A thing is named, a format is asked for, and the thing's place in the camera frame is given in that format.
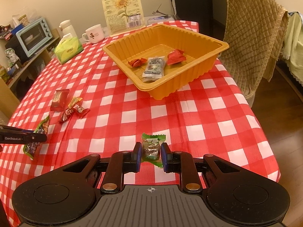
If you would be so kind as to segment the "green dark snack packet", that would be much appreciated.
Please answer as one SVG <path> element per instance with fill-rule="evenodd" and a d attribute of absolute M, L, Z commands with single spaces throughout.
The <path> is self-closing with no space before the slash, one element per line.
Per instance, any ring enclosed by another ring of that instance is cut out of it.
<path fill-rule="evenodd" d="M 23 146 L 23 152 L 29 156 L 31 160 L 34 159 L 37 148 L 47 141 L 47 134 L 49 128 L 50 116 L 47 115 L 33 131 L 30 138 L 31 140 Z"/>

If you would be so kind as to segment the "green snack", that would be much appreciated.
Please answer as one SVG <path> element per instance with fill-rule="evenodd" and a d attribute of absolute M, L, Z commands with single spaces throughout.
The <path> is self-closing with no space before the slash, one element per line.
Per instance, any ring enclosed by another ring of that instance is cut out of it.
<path fill-rule="evenodd" d="M 160 160 L 161 145 L 166 141 L 165 134 L 148 135 L 143 133 L 142 139 L 142 162 L 150 162 L 158 168 L 163 168 Z"/>

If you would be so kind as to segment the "dark red candy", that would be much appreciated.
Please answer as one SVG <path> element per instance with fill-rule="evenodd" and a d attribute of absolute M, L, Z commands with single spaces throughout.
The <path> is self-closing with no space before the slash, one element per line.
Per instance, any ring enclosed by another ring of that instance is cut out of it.
<path fill-rule="evenodd" d="M 69 120 L 72 115 L 74 113 L 74 109 L 73 108 L 67 108 L 66 110 L 63 111 L 63 113 L 61 114 L 60 123 L 65 123 L 67 122 L 67 120 Z"/>
<path fill-rule="evenodd" d="M 80 119 L 84 118 L 90 111 L 88 108 L 83 108 L 80 104 L 75 104 L 72 109 Z"/>

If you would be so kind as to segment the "large red snack packet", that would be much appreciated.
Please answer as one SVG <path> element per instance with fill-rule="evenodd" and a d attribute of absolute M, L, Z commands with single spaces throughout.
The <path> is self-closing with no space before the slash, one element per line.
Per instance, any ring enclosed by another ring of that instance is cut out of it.
<path fill-rule="evenodd" d="M 65 102 L 69 95 L 69 89 L 59 89 L 55 91 L 52 103 L 50 106 L 51 111 L 62 112 L 64 111 Z"/>

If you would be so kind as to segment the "wooden shelf unit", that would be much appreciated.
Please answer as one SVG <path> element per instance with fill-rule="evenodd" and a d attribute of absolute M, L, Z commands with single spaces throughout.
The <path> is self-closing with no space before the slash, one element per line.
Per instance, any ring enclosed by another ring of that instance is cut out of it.
<path fill-rule="evenodd" d="M 18 80 L 22 78 L 22 75 L 27 74 L 30 79 L 36 79 L 38 74 L 35 75 L 33 66 L 37 59 L 43 60 L 44 64 L 47 66 L 49 62 L 54 57 L 54 53 L 50 53 L 47 48 L 56 46 L 61 37 L 58 32 L 58 29 L 52 29 L 51 33 L 53 38 L 51 41 L 47 42 L 40 50 L 30 58 L 26 63 L 23 64 L 19 72 L 15 75 L 15 77 L 10 81 L 9 84 L 6 84 L 1 79 L 1 112 L 7 117 L 11 118 L 14 111 L 17 109 L 18 105 L 20 104 L 20 100 L 15 95 L 15 85 L 17 84 Z"/>

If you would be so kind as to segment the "red white checkered tablecloth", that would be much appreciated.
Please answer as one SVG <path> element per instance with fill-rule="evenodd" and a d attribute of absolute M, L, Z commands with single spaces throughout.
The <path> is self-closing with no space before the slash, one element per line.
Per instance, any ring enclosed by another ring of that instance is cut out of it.
<path fill-rule="evenodd" d="M 21 145 L 1 152 L 1 202 L 10 226 L 19 219 L 12 194 L 23 182 L 97 153 L 110 157 L 132 150 L 143 133 L 165 134 L 170 148 L 203 157 L 214 154 L 266 178 L 278 181 L 277 161 L 257 118 L 225 67 L 213 68 L 162 100 L 136 88 L 103 51 L 114 41 L 86 44 L 64 65 L 56 59 L 45 68 L 15 110 L 9 124 L 33 130 L 50 116 L 48 140 L 34 159 Z M 73 97 L 88 114 L 74 112 L 60 123 L 62 112 L 50 110 L 55 91 L 69 89 L 64 110 Z"/>

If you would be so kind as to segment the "yellow wrapped candy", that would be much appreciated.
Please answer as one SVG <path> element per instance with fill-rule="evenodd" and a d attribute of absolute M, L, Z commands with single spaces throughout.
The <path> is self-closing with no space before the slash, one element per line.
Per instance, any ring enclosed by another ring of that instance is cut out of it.
<path fill-rule="evenodd" d="M 70 103 L 68 104 L 68 108 L 71 109 L 75 104 L 77 104 L 79 101 L 81 101 L 81 97 L 73 97 Z"/>

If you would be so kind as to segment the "grey snack packet in tray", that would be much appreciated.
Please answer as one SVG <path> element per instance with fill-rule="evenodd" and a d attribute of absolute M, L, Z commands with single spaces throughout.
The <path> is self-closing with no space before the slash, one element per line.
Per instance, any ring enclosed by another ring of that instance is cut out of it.
<path fill-rule="evenodd" d="M 154 82 L 164 76 L 165 57 L 148 58 L 147 66 L 142 73 L 143 82 Z"/>

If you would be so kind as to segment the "light blue toaster oven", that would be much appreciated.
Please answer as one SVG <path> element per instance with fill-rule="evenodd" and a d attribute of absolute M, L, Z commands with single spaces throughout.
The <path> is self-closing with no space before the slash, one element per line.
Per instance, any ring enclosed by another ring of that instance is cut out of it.
<path fill-rule="evenodd" d="M 17 31 L 6 43 L 5 48 L 12 48 L 20 62 L 24 63 L 52 38 L 46 19 L 41 17 Z"/>

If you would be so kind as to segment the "small red candy in tray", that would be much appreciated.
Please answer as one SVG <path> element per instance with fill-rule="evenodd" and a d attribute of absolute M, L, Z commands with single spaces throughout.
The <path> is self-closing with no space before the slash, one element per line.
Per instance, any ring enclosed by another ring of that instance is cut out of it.
<path fill-rule="evenodd" d="M 138 67 L 142 66 L 145 63 L 147 63 L 147 59 L 145 59 L 145 58 L 133 59 L 133 60 L 128 62 L 128 64 L 131 67 L 134 67 L 134 68 L 138 68 Z"/>

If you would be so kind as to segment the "red snack packet in tray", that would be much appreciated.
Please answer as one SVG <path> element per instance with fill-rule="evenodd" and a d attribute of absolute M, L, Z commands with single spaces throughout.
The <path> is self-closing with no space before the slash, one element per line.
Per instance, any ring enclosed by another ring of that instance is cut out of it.
<path fill-rule="evenodd" d="M 175 49 L 168 54 L 166 64 L 173 65 L 173 64 L 181 63 L 182 61 L 186 61 L 186 56 L 184 55 L 184 51 Z"/>

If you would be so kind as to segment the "green tissue box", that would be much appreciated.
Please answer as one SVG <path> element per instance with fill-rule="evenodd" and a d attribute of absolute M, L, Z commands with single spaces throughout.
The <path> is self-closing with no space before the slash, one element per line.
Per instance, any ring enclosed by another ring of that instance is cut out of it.
<path fill-rule="evenodd" d="M 82 51 L 80 40 L 69 33 L 63 36 L 53 52 L 59 63 L 63 65 Z"/>

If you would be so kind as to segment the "white ceramic mug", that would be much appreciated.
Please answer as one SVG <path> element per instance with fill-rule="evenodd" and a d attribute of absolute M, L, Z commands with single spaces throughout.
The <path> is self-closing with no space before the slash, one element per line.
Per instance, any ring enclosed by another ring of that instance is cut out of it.
<path fill-rule="evenodd" d="M 82 34 L 82 38 L 84 41 L 92 44 L 101 42 L 105 38 L 102 26 L 97 24 L 86 29 L 85 33 Z"/>

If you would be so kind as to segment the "sunflower seed bag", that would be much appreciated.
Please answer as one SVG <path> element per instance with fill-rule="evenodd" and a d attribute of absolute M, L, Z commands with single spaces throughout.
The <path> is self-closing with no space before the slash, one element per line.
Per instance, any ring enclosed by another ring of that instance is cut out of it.
<path fill-rule="evenodd" d="M 101 0 L 110 36 L 145 27 L 141 0 Z"/>

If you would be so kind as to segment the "quilted beige chair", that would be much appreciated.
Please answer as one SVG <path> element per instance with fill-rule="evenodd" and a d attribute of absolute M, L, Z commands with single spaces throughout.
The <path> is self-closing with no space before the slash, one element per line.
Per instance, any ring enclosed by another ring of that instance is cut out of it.
<path fill-rule="evenodd" d="M 227 0 L 224 41 L 229 49 L 219 59 L 249 106 L 261 80 L 273 77 L 287 24 L 287 10 L 275 0 Z"/>

